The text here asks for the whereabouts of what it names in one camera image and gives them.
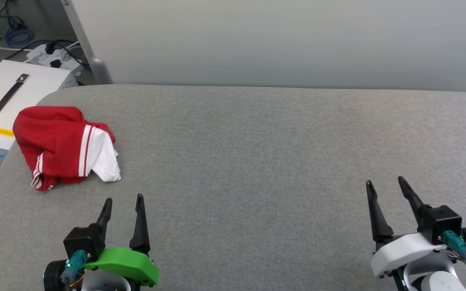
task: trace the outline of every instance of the red and white garment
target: red and white garment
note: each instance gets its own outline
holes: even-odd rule
[[[86,121],[76,107],[25,108],[13,132],[32,171],[32,187],[39,191],[59,181],[81,182],[91,171],[104,182],[121,179],[113,134],[104,123]]]

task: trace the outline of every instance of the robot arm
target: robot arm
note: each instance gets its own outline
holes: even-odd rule
[[[150,241],[143,195],[136,201],[136,225],[129,247],[106,248],[107,223],[112,199],[108,198],[96,223],[75,227],[64,239],[69,260],[52,261],[43,276],[45,291],[139,291],[157,285],[159,270],[150,259]]]
[[[394,236],[373,184],[366,182],[376,248],[371,260],[374,276],[393,277],[399,291],[441,291],[447,285],[464,291],[453,267],[457,260],[466,264],[466,227],[461,227],[461,217],[446,205],[433,208],[424,204],[403,177],[398,180],[418,228],[416,233]],[[422,273],[429,274],[409,281],[409,276]]]

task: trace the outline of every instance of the white stripe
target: white stripe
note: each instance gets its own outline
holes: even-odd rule
[[[37,163],[35,164],[35,170],[34,170],[33,179],[32,179],[32,187],[35,189],[39,189],[39,187],[42,185],[42,182],[40,180],[40,174],[42,173],[42,155],[43,154],[44,153],[37,156]]]
[[[91,172],[91,168],[89,167],[89,155],[91,155],[91,145],[93,143],[93,136],[95,135],[96,130],[91,131],[91,135],[89,136],[89,142],[87,143],[87,157],[85,157],[85,176],[89,176],[89,172]]]
[[[42,155],[44,153],[40,154],[39,157],[37,157],[37,162],[39,162],[39,173],[42,173]]]
[[[78,177],[84,177],[84,164],[85,164],[85,149],[87,145],[87,139],[89,138],[89,130],[91,125],[84,127],[84,133],[82,134],[82,140],[80,141],[80,156],[78,158]]]
[[[35,189],[39,189],[41,186],[42,186],[42,182],[41,182],[41,180],[39,179],[39,183],[37,183],[37,185],[36,185],[34,188],[35,188]]]

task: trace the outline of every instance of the floor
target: floor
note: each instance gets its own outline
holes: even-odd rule
[[[26,25],[35,32],[34,40],[40,39],[68,39],[76,40],[70,22],[59,0],[15,0],[9,6],[11,15],[18,15],[24,19]],[[0,35],[4,35],[8,24],[6,19],[0,18]],[[5,41],[0,40],[0,46],[7,47]],[[0,60],[11,55],[11,51],[0,50]],[[81,49],[73,52],[76,56],[82,55]],[[12,58],[13,61],[26,60],[26,53],[20,53]],[[91,85],[96,84],[91,72],[84,71],[77,78],[80,82]]]

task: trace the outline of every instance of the blue cable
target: blue cable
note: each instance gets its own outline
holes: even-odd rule
[[[22,46],[28,44],[33,40],[33,38],[35,38],[35,33],[24,25],[24,20],[22,20],[19,16],[11,16],[8,13],[7,3],[9,1],[13,0],[5,1],[6,15],[0,15],[0,18],[7,19],[8,25],[10,26],[5,32],[4,38],[9,48],[20,49]]]

